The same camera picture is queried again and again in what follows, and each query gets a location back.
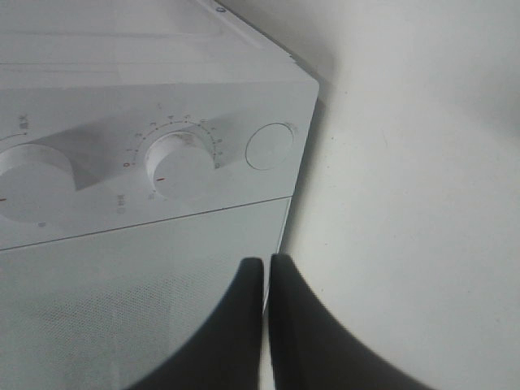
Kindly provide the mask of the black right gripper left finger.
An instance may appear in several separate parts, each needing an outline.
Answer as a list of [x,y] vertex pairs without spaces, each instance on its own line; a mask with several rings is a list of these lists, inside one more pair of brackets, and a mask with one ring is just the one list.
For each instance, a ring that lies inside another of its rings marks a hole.
[[264,266],[240,261],[234,279],[194,335],[132,389],[257,389]]

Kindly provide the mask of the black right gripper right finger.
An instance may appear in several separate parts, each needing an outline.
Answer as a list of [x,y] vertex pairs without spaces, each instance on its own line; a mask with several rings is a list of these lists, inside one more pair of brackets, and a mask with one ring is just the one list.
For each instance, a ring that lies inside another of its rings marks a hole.
[[346,330],[282,253],[271,256],[269,344],[277,389],[429,388]]

